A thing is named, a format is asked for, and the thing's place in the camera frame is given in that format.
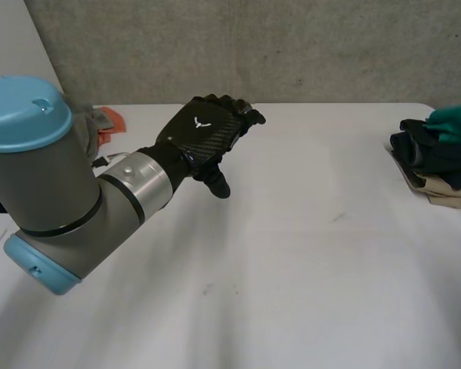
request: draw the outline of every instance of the green cloth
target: green cloth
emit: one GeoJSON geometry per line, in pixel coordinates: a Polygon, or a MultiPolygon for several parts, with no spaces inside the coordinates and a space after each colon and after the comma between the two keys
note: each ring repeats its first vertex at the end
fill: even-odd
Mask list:
{"type": "Polygon", "coordinates": [[[461,144],[461,105],[433,111],[424,127],[439,133],[443,144],[461,144]]]}

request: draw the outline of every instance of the black ring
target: black ring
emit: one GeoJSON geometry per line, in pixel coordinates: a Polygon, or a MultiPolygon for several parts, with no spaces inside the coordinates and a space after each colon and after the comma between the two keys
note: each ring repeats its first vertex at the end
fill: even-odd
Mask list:
{"type": "Polygon", "coordinates": [[[140,205],[140,202],[138,199],[135,197],[133,192],[131,192],[124,184],[121,182],[119,179],[113,177],[112,175],[99,175],[98,178],[104,179],[106,182],[111,183],[113,186],[115,186],[118,190],[121,191],[121,193],[130,201],[131,206],[133,206],[133,209],[135,210],[135,213],[137,213],[138,216],[138,221],[140,222],[140,225],[145,223],[145,212],[142,206],[140,205]]]}
{"type": "Polygon", "coordinates": [[[29,236],[32,237],[54,237],[54,236],[59,236],[61,234],[65,234],[69,231],[73,231],[74,229],[81,227],[88,221],[90,221],[94,215],[98,212],[98,210],[101,208],[102,205],[102,190],[101,187],[99,187],[99,197],[98,200],[95,202],[94,206],[92,207],[91,210],[89,210],[87,213],[82,218],[77,219],[76,221],[73,221],[70,224],[67,225],[62,225],[60,228],[56,229],[50,229],[47,231],[30,231],[28,229],[22,228],[21,231],[24,233],[28,234],[29,236]]]}

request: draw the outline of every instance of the light blue joint cap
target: light blue joint cap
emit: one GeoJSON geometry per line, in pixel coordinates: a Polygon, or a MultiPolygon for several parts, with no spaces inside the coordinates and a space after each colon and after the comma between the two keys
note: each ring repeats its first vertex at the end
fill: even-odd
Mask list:
{"type": "Polygon", "coordinates": [[[70,109],[54,85],[28,75],[0,77],[0,152],[42,148],[71,126],[70,109]]]}
{"type": "Polygon", "coordinates": [[[82,279],[56,264],[16,234],[3,247],[5,253],[26,273],[54,294],[66,294],[82,279]]]}

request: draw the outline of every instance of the orange object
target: orange object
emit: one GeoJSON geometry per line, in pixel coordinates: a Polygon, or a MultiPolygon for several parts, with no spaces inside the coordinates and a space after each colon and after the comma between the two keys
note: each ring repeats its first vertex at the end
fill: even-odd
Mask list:
{"type": "Polygon", "coordinates": [[[98,146],[101,147],[103,144],[111,142],[111,135],[113,133],[125,133],[126,124],[124,123],[123,117],[119,115],[116,111],[107,106],[100,108],[113,122],[114,127],[109,129],[101,129],[98,132],[98,146]]]}

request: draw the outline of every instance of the white logo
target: white logo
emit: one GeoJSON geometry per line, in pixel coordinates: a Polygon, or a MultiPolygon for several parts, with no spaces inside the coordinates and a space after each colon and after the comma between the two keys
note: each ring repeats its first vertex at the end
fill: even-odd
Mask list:
{"type": "Polygon", "coordinates": [[[207,123],[207,124],[204,125],[203,123],[200,123],[200,122],[198,121],[198,117],[194,117],[194,125],[196,125],[197,128],[199,128],[199,127],[210,127],[212,124],[211,124],[211,123],[207,123]]]}

